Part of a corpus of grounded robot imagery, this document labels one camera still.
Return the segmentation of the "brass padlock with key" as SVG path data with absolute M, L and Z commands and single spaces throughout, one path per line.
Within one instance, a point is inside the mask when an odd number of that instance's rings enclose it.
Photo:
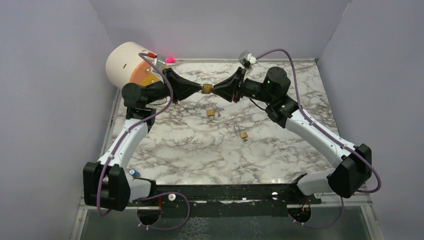
M 214 109 L 207 109 L 206 110 L 206 116 L 208 118 L 213 118 L 214 119 L 214 118 L 219 118 L 221 116 L 221 114 L 218 111 L 214 110 Z

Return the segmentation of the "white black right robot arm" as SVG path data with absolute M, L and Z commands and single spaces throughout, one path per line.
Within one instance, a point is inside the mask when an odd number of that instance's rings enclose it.
M 288 95 L 291 80 L 281 67 L 267 70 L 262 83 L 245 78 L 238 68 L 230 78 L 214 85 L 211 92 L 228 102 L 246 97 L 267 104 L 267 116 L 309 143 L 332 165 L 332 169 L 306 174 L 294 181 L 289 199 L 300 204 L 316 193 L 331 193 L 350 198 L 371 177 L 372 151 L 366 144 L 355 145 L 329 132 Z

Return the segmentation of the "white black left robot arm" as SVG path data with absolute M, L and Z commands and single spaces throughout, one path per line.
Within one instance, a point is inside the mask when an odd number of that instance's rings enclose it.
M 83 168 L 84 203 L 98 209 L 123 211 L 128 203 L 140 200 L 152 205 L 157 200 L 156 182 L 127 169 L 137 147 L 155 123 L 157 111 L 147 105 L 170 98 L 177 103 L 202 90 L 202 85 L 185 79 L 172 68 L 162 71 L 163 81 L 146 86 L 129 82 L 121 89 L 126 116 L 122 130 L 110 148 Z

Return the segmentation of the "small brass padlock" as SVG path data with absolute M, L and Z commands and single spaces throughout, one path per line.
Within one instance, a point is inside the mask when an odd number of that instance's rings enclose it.
M 242 131 L 240 129 L 240 126 L 238 124 L 234 125 L 234 131 L 240 136 L 240 138 L 244 141 L 247 142 L 248 141 L 248 134 L 245 131 Z

